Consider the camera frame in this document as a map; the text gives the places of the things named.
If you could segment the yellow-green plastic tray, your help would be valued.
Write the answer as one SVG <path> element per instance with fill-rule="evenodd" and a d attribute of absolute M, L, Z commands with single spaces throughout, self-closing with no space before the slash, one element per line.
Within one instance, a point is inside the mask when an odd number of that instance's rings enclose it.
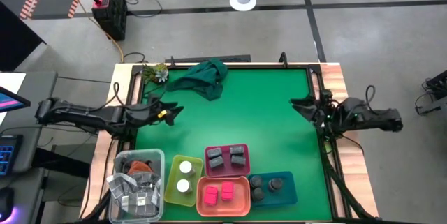
<path fill-rule="evenodd" d="M 193 164 L 195 174 L 192 177 L 183 175 L 179 170 L 179 164 L 188 160 Z M 196 204 L 196 193 L 198 180 L 202 177 L 203 161 L 201 158 L 176 155 L 173 158 L 170 173 L 168 176 L 168 182 L 165 189 L 164 199 L 168 203 L 178 204 L 185 207 L 192 207 Z M 177 191 L 176 185 L 180 179 L 188 179 L 192 185 L 192 191 L 187 194 L 183 194 Z"/>

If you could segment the green table mat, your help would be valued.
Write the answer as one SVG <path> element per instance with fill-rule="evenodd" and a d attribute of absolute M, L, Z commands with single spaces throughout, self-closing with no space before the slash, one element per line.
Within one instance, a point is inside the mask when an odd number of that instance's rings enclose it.
<path fill-rule="evenodd" d="M 248 146 L 251 172 L 290 172 L 298 201 L 285 207 L 253 208 L 250 221 L 326 221 L 331 217 L 328 189 L 314 127 L 290 104 L 309 93 L 304 69 L 231 69 L 223 93 L 206 100 L 191 90 L 164 93 L 182 111 L 173 126 L 138 131 L 137 149 L 160 149 L 166 163 L 175 155 L 202 158 L 205 148 Z"/>

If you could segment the blue plastic tray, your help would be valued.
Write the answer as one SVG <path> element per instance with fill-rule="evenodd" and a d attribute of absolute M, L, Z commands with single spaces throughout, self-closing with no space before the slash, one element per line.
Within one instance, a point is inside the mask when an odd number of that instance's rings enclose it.
<path fill-rule="evenodd" d="M 251 200 L 252 207 L 282 207 L 297 203 L 298 199 L 295 189 L 295 181 L 291 172 L 251 174 L 248 176 L 248 180 L 254 175 L 259 175 L 262 177 L 263 183 L 260 188 L 262 188 L 263 192 L 265 193 L 265 197 L 259 202 L 254 202 Z M 284 185 L 281 190 L 275 192 L 269 190 L 268 182 L 273 178 L 281 178 L 283 180 Z"/>

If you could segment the white paper sheet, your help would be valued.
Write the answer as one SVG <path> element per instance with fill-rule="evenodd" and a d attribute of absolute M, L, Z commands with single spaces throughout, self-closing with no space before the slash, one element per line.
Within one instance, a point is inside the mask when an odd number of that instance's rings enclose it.
<path fill-rule="evenodd" d="M 26 77 L 26 73 L 1 73 L 0 87 L 3 87 L 16 94 Z"/>

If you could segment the magenta plastic tray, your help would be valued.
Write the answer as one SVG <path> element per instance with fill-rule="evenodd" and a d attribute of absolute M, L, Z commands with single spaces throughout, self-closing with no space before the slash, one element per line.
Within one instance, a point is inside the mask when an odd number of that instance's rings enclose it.
<path fill-rule="evenodd" d="M 244 147 L 244 157 L 247 160 L 247 164 L 245 166 L 236 166 L 231 164 L 231 154 L 230 147 L 233 145 L 242 145 Z M 210 160 L 207 157 L 206 151 L 210 148 L 220 147 L 222 150 L 222 157 L 224 159 L 224 165 L 211 169 L 208 165 L 208 161 Z M 251 163 L 249 157 L 249 149 L 246 144 L 231 144 L 231 145 L 221 145 L 221 146 L 211 146 L 205 148 L 205 173 L 208 177 L 238 177 L 245 176 L 251 172 Z"/>

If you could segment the small succulent plant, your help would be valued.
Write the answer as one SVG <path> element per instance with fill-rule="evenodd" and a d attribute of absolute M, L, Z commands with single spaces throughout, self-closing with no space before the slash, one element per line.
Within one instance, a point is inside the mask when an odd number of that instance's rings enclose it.
<path fill-rule="evenodd" d="M 153 82 L 155 84 L 163 84 L 168 80 L 168 67 L 164 63 L 155 66 L 144 65 L 142 69 L 142 78 L 144 83 Z"/>

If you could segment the dark grey cloth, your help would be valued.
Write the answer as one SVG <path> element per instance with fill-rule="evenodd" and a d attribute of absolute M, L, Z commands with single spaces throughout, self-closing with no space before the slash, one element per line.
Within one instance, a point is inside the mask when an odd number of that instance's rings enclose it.
<path fill-rule="evenodd" d="M 127 157 L 116 157 L 114 159 L 114 166 L 116 173 L 127 174 L 131 168 L 133 160 Z"/>

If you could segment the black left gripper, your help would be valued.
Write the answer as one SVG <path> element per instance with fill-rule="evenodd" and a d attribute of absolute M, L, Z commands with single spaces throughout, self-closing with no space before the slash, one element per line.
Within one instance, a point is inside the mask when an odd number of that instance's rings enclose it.
<path fill-rule="evenodd" d="M 165 119 L 169 126 L 174 125 L 175 117 L 184 109 L 177 107 L 177 102 L 161 102 L 161 96 L 149 95 L 148 104 L 127 105 L 124 110 L 124 119 L 127 125 L 141 127 L 152 125 Z"/>

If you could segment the backlit keyboard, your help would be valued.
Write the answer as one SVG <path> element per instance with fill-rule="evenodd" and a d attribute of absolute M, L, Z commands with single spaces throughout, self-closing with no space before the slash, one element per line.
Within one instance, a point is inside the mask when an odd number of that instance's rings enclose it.
<path fill-rule="evenodd" d="M 0 135 L 0 176 L 11 173 L 23 135 Z"/>

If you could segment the clear plastic bin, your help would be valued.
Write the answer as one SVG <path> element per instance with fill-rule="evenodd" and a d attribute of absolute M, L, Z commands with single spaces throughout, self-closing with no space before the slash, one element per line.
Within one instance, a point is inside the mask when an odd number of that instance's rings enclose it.
<path fill-rule="evenodd" d="M 164 179 L 165 179 L 165 156 L 160 149 L 143 149 L 143 150 L 132 150 L 132 151 L 122 151 L 117 154 L 116 157 L 127 157 L 134 160 L 142 161 L 148 163 L 153 169 L 153 173 L 161 177 L 161 212 L 155 217 L 138 217 L 129 214 L 122 210 L 116 202 L 112 199 L 110 193 L 110 205 L 108 208 L 108 218 L 112 224 L 152 224 L 159 220 L 163 215 L 164 211 Z"/>

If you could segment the black equipment stand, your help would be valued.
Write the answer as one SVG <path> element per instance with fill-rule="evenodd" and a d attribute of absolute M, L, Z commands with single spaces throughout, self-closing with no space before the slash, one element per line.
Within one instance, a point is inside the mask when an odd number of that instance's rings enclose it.
<path fill-rule="evenodd" d="M 418 115 L 426 115 L 434 111 L 441 111 L 447 118 L 447 70 L 427 78 L 421 87 L 424 91 L 422 95 L 415 100 L 415 111 Z M 419 105 L 421 98 L 429 98 L 430 102 L 425 105 Z"/>

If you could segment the grey desk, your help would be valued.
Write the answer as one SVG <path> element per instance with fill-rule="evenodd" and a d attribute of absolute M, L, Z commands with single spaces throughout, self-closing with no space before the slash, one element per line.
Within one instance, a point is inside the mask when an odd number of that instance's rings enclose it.
<path fill-rule="evenodd" d="M 52 95 L 56 79 L 55 72 L 26 73 L 17 94 L 29 100 L 31 106 L 8 112 L 0 124 L 0 132 L 23 136 L 12 173 L 0 177 L 0 188 L 14 191 L 12 214 L 0 224 L 35 223 L 45 171 L 31 166 L 41 134 L 34 115 L 38 103 Z"/>

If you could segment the black crate with red top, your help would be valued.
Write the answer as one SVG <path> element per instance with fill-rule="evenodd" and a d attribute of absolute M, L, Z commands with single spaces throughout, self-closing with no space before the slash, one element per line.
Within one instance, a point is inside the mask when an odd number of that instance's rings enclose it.
<path fill-rule="evenodd" d="M 94 19 L 109 39 L 122 41 L 126 34 L 126 13 L 128 11 L 125 0 L 94 0 L 91 8 Z"/>

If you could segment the computer monitor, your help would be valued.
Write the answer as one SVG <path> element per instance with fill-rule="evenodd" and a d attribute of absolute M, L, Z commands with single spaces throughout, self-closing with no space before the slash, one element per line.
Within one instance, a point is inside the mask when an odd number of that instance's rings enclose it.
<path fill-rule="evenodd" d="M 0 87 L 0 113 L 30 107 L 31 102 L 4 87 Z"/>

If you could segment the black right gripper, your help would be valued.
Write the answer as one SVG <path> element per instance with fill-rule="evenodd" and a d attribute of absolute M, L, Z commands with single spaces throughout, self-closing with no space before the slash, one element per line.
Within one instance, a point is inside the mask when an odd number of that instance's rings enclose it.
<path fill-rule="evenodd" d="M 333 132 L 333 117 L 337 109 L 334 103 L 337 103 L 337 101 L 332 96 L 331 90 L 322 89 L 319 91 L 319 99 L 307 95 L 304 98 L 292 98 L 289 102 L 294 110 L 307 121 L 312 122 L 316 129 Z"/>

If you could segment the black computer mouse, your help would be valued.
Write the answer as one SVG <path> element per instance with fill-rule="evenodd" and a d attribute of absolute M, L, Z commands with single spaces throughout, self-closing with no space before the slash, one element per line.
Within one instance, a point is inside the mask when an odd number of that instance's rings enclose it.
<path fill-rule="evenodd" d="M 0 188 L 0 222 L 8 219 L 13 211 L 14 190 L 10 187 Z"/>

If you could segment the black partition panel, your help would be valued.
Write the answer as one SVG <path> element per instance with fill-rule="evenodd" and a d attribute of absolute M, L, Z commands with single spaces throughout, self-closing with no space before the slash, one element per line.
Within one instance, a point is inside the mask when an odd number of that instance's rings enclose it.
<path fill-rule="evenodd" d="M 0 71 L 15 70 L 46 42 L 0 1 Z"/>

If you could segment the teal cloth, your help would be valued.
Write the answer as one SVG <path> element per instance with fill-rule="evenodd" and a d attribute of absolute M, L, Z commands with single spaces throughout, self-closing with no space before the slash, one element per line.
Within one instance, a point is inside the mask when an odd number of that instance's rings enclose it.
<path fill-rule="evenodd" d="M 166 90 L 192 90 L 208 101 L 216 100 L 223 93 L 222 82 L 227 74 L 228 67 L 224 62 L 210 59 L 190 67 L 183 76 L 169 82 Z"/>

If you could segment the red-lid spice container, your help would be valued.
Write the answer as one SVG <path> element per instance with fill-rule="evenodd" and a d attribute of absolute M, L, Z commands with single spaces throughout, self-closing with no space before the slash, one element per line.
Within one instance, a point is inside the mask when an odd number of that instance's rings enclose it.
<path fill-rule="evenodd" d="M 223 181 L 221 184 L 221 199 L 223 201 L 232 201 L 235 194 L 235 185 L 232 181 Z"/>
<path fill-rule="evenodd" d="M 217 204 L 218 188 L 214 186 L 205 187 L 204 203 L 208 206 L 214 206 Z"/>

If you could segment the grey plaid cloth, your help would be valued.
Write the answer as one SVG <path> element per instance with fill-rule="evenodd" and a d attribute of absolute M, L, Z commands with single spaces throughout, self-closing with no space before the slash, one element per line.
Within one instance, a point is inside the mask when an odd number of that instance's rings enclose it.
<path fill-rule="evenodd" d="M 161 177 L 153 172 L 117 173 L 106 178 L 112 199 L 125 212 L 155 217 L 161 212 Z"/>

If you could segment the black power strip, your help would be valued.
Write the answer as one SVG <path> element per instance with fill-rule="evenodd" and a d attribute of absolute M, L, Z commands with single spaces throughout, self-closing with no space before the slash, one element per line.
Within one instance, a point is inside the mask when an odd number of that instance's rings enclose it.
<path fill-rule="evenodd" d="M 239 55 L 228 55 L 228 56 L 220 56 L 220 57 L 191 57 L 191 58 L 175 58 L 171 56 L 171 58 L 166 59 L 166 63 L 171 63 L 172 61 L 177 63 L 198 63 L 209 61 L 210 59 L 218 59 L 222 62 L 251 62 L 250 54 L 239 54 Z"/>

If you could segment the black table frame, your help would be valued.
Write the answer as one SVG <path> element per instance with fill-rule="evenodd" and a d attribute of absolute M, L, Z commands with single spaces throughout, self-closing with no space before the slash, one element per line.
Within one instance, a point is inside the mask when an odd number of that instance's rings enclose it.
<path fill-rule="evenodd" d="M 143 64 L 116 64 L 111 82 L 119 83 L 119 96 L 130 103 L 137 103 L 144 84 L 140 71 Z M 292 70 L 308 68 L 311 72 L 312 89 L 317 94 L 320 88 L 331 90 L 332 97 L 341 102 L 348 98 L 348 91 L 339 63 L 300 63 L 291 62 L 228 62 L 230 69 L 279 69 Z M 336 141 L 334 151 L 329 154 L 329 160 L 336 172 L 344 180 L 346 187 L 354 198 L 369 214 L 378 216 L 372 186 L 369 180 L 365 155 L 359 149 L 358 133 L 350 131 L 346 137 Z"/>

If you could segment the orange plastic tray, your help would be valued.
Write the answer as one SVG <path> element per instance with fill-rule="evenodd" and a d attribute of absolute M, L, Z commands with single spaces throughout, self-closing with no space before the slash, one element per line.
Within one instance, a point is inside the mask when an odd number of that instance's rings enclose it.
<path fill-rule="evenodd" d="M 221 184 L 223 181 L 232 181 L 235 185 L 235 194 L 232 201 L 221 199 Z M 218 188 L 217 204 L 208 206 L 204 203 L 205 187 Z M 251 208 L 251 191 L 246 177 L 202 177 L 197 184 L 196 210 L 204 217 L 241 217 L 246 216 Z"/>

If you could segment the orange cloth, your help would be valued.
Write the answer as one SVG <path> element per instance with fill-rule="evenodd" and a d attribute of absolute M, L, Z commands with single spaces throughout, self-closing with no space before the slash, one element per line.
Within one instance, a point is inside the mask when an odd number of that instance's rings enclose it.
<path fill-rule="evenodd" d="M 127 174 L 130 175 L 139 172 L 153 172 L 153 169 L 150 167 L 148 163 L 144 163 L 138 160 L 132 161 Z"/>

